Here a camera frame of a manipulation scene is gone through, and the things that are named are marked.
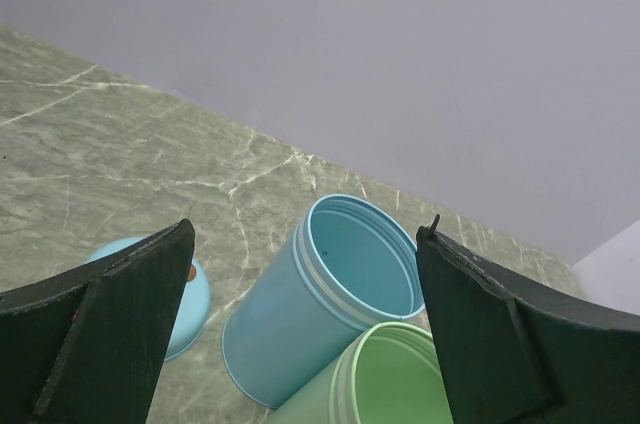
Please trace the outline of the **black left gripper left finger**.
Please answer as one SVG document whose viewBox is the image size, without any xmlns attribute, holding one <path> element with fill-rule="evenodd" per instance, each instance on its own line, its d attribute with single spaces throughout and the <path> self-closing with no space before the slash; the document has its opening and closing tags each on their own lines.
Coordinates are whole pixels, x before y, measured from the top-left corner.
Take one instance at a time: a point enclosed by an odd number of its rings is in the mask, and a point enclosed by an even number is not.
<svg viewBox="0 0 640 424">
<path fill-rule="evenodd" d="M 4 423 L 143 423 L 186 286 L 183 219 L 1 295 Z"/>
</svg>

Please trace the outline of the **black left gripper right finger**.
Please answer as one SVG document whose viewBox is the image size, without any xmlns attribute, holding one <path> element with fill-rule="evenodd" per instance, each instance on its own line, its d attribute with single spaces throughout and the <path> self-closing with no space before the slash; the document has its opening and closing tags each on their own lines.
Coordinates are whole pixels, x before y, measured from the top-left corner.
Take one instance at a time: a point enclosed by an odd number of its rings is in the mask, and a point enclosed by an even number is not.
<svg viewBox="0 0 640 424">
<path fill-rule="evenodd" d="M 639 318 L 422 226 L 417 270 L 456 423 L 636 423 Z"/>
</svg>

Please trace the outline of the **blue canister lid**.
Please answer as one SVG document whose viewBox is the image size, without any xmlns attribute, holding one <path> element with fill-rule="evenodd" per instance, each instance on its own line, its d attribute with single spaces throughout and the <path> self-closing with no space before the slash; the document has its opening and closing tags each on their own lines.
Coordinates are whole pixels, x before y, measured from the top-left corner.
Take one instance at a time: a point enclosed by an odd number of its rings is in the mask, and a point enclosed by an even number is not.
<svg viewBox="0 0 640 424">
<path fill-rule="evenodd" d="M 57 370 L 86 365 L 111 377 L 148 372 L 202 332 L 211 295 L 203 269 L 177 241 L 124 238 L 94 252 L 85 294 L 55 361 Z"/>
</svg>

